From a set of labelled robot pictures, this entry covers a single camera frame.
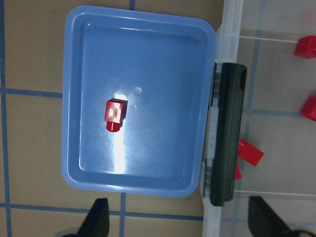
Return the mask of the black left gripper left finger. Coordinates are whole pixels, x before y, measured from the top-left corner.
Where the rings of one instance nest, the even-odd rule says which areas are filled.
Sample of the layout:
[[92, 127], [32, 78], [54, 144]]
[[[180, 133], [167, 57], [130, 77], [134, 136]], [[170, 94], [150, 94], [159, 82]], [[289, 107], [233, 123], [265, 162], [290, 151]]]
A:
[[107, 237], [109, 234], [109, 203], [107, 198], [95, 200], [84, 222], [79, 228], [78, 237]]

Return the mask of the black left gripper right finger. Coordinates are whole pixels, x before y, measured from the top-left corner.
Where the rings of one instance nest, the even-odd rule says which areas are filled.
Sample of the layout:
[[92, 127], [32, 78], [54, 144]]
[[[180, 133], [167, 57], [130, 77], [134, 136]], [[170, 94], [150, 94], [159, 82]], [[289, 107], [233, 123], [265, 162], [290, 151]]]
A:
[[295, 233], [260, 196], [249, 197], [248, 227], [253, 237], [295, 236]]

